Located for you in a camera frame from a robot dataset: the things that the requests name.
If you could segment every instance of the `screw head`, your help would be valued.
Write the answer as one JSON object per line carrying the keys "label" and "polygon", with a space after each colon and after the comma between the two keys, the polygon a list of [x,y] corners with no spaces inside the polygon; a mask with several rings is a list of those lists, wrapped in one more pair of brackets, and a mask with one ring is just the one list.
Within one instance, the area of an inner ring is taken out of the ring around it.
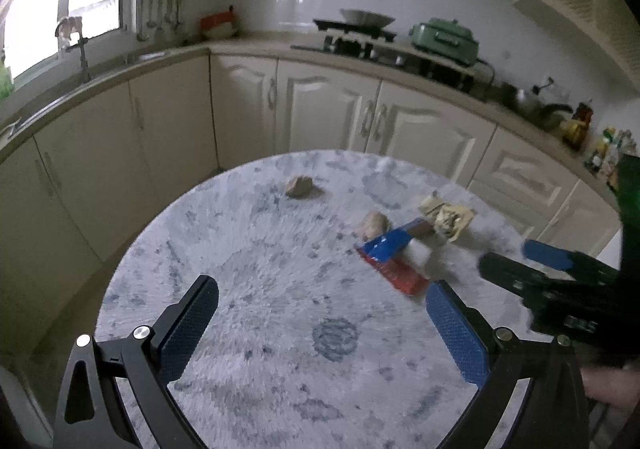
{"label": "screw head", "polygon": [[513,339],[513,332],[508,328],[498,328],[495,331],[495,336],[498,337],[501,341],[509,342]]}
{"label": "screw head", "polygon": [[76,339],[76,344],[80,348],[84,348],[90,342],[91,342],[91,336],[89,336],[87,334],[82,334],[81,336],[78,337],[78,339]]}
{"label": "screw head", "polygon": [[151,333],[151,328],[149,328],[148,326],[138,326],[135,330],[133,330],[133,336],[136,339],[145,339],[149,333]]}
{"label": "screw head", "polygon": [[561,346],[571,346],[571,339],[569,337],[567,337],[566,335],[559,335],[558,336],[558,344]]}

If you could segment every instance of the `blue gripper pad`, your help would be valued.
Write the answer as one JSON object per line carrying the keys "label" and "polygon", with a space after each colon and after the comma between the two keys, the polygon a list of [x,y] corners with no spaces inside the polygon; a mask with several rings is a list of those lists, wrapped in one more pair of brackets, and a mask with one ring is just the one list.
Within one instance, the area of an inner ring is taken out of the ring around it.
{"label": "blue gripper pad", "polygon": [[158,339],[155,346],[159,360],[158,377],[163,384],[182,376],[191,355],[218,308],[218,284],[201,275],[180,302],[166,308],[154,324]]}
{"label": "blue gripper pad", "polygon": [[489,376],[489,355],[465,316],[472,309],[444,281],[430,283],[425,301],[427,313],[460,373],[467,382],[482,387]]}
{"label": "blue gripper pad", "polygon": [[524,257],[563,272],[572,269],[574,266],[571,254],[572,252],[556,249],[556,247],[540,243],[534,239],[527,239],[522,244],[522,255]]}

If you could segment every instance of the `kitchen cabinet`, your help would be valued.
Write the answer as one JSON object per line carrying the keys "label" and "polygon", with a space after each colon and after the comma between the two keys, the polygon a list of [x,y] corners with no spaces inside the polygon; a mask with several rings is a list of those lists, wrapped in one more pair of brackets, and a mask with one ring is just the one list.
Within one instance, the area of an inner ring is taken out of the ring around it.
{"label": "kitchen cabinet", "polygon": [[276,153],[310,149],[364,151],[379,87],[379,79],[280,61]]}
{"label": "kitchen cabinet", "polygon": [[513,0],[513,5],[640,91],[640,25],[625,0]]}
{"label": "kitchen cabinet", "polygon": [[212,56],[211,96],[220,166],[275,153],[275,59]]}
{"label": "kitchen cabinet", "polygon": [[366,151],[412,162],[466,187],[495,124],[425,93],[383,82]]}
{"label": "kitchen cabinet", "polygon": [[218,168],[209,58],[197,57],[137,77],[129,81],[129,90],[142,151],[162,208]]}
{"label": "kitchen cabinet", "polygon": [[0,351],[30,353],[99,268],[30,138],[0,164]]}
{"label": "kitchen cabinet", "polygon": [[548,223],[544,216],[527,209],[516,200],[482,182],[472,180],[467,190],[478,196],[493,210],[500,212],[524,239],[536,239]]}
{"label": "kitchen cabinet", "polygon": [[586,183],[578,181],[538,239],[596,257],[619,228],[618,213]]}
{"label": "kitchen cabinet", "polygon": [[62,114],[37,132],[35,140],[56,193],[101,260],[161,208],[143,158],[127,83]]}
{"label": "kitchen cabinet", "polygon": [[539,149],[498,129],[474,178],[551,219],[577,177]]}

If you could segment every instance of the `rock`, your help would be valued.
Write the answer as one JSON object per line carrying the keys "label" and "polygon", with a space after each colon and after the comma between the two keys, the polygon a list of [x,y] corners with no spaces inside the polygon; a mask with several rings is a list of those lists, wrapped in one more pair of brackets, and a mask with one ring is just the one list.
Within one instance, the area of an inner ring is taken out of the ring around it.
{"label": "rock", "polygon": [[364,221],[358,231],[360,237],[365,241],[377,238],[386,233],[391,228],[388,218],[377,210],[370,210],[364,217]]}
{"label": "rock", "polygon": [[285,193],[291,198],[302,198],[309,194],[314,186],[314,180],[310,176],[293,177],[285,186]]}

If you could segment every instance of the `marble table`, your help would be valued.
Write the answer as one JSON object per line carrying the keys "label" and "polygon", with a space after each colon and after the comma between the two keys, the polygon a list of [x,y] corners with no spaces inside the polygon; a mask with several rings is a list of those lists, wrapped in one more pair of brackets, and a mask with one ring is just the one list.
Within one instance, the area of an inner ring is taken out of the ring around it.
{"label": "marble table", "polygon": [[[284,195],[294,175],[318,190]],[[355,152],[286,154],[225,172],[181,196],[133,242],[107,289],[98,341],[153,324],[201,273],[220,304],[169,390],[209,448],[432,448],[476,392],[460,376],[424,302],[395,290],[354,251],[371,209],[401,225],[438,190],[478,215],[434,249],[445,279],[494,327],[527,327],[519,299],[479,277],[479,255],[521,259],[521,237],[463,188],[407,162]],[[145,448],[156,446],[126,381],[118,383]],[[489,447],[500,447],[520,383]]]}

